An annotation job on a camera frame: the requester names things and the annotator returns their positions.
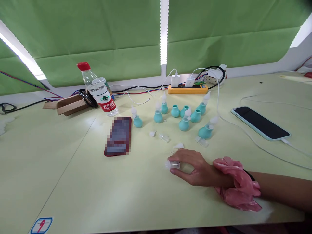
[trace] teal rubber bulb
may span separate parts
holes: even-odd
[[[189,129],[189,121],[181,120],[179,123],[179,129],[181,131],[187,131]]]
[[[162,103],[162,114],[167,114],[168,112],[168,106],[167,103]]]
[[[173,106],[172,106],[171,115],[172,115],[173,117],[175,117],[175,118],[177,118],[177,117],[180,116],[180,110],[179,110],[178,105],[173,105]]]
[[[154,121],[156,123],[161,123],[163,121],[162,114],[160,111],[155,111]]]
[[[192,114],[191,114],[191,121],[193,123],[198,123],[201,120],[201,110],[196,109]]]
[[[143,121],[140,119],[138,115],[133,119],[133,125],[137,128],[140,128],[143,126]]]
[[[189,106],[184,106],[184,107],[183,107],[183,109],[182,109],[181,112],[180,112],[181,118],[184,117],[184,113],[185,113],[188,109],[189,109]]]
[[[209,139],[212,136],[212,130],[214,129],[213,125],[206,125],[204,127],[202,127],[199,131],[198,131],[198,136],[202,139]]]
[[[199,104],[199,106],[196,107],[196,109],[201,110],[201,115],[203,115],[206,112],[206,106],[207,106],[207,104],[204,104],[203,102],[201,102]]]

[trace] water bottle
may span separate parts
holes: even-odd
[[[87,62],[78,63],[77,67],[82,72],[82,78],[84,79],[86,89],[94,97],[102,110],[107,116],[112,117],[117,115],[118,109],[103,80],[99,79],[91,71],[90,65]]]

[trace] pink scrunchie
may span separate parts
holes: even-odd
[[[252,181],[243,170],[239,161],[233,161],[230,157],[219,158],[213,161],[213,165],[224,174],[229,174],[234,179],[235,188],[215,187],[221,198],[230,206],[244,211],[260,211],[262,207],[254,201],[253,196],[261,195],[258,182]]]

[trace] hand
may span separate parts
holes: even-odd
[[[174,155],[170,156],[168,160],[188,163],[194,167],[191,174],[187,174],[176,168],[170,169],[172,174],[180,177],[191,185],[228,188],[234,186],[234,181],[231,176],[223,174],[213,165],[207,163],[201,153],[194,150],[180,148]]]

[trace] window blind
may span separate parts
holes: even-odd
[[[310,13],[297,0],[170,0],[167,71],[277,62]]]
[[[33,76],[20,58],[0,39],[0,70],[29,83],[44,88]],[[24,82],[15,80],[0,73],[0,95],[39,91]]]
[[[161,73],[159,0],[6,0],[0,9],[54,87],[83,84],[83,61],[108,81]]]

